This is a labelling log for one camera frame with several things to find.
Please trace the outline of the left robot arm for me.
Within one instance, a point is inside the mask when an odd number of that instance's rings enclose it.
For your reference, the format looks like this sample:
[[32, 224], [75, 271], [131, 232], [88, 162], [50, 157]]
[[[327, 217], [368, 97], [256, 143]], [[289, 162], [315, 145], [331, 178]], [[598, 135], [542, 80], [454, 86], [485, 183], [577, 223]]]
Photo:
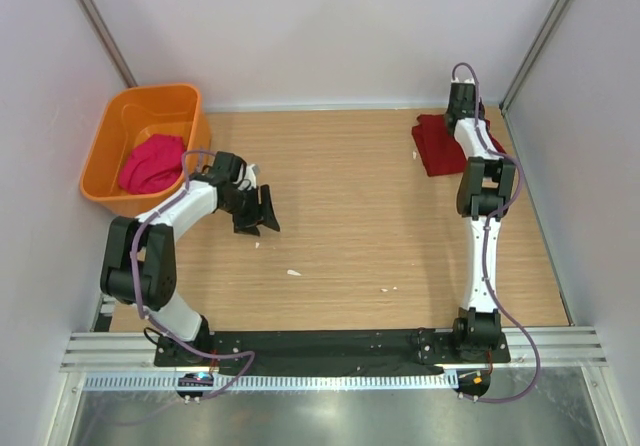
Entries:
[[136, 308], [140, 319], [177, 345], [189, 365], [218, 360], [206, 318], [178, 292], [176, 244], [201, 219], [218, 211], [231, 216], [236, 234], [258, 237], [262, 227], [279, 232], [270, 186], [258, 181], [259, 167], [230, 153], [192, 150], [213, 158], [189, 173], [159, 205], [110, 224], [100, 278], [103, 294]]

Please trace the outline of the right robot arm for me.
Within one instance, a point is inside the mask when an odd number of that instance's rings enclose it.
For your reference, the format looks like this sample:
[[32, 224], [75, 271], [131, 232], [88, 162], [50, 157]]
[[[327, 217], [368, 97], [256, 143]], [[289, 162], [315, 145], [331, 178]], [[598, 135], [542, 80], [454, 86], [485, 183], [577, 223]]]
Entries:
[[463, 153], [456, 210], [468, 232], [467, 286], [450, 347], [459, 360], [480, 362], [502, 348], [495, 285], [497, 243], [516, 168], [490, 135], [472, 79], [451, 80], [445, 126]]

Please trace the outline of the dark red t-shirt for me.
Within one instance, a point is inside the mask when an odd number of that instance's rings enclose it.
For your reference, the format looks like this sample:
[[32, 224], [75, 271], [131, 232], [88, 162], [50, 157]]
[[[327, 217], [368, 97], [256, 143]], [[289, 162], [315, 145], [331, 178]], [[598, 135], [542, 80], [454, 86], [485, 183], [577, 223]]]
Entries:
[[460, 144], [449, 134], [444, 116], [421, 114], [416, 120], [411, 135], [427, 175], [462, 174], [467, 159]]

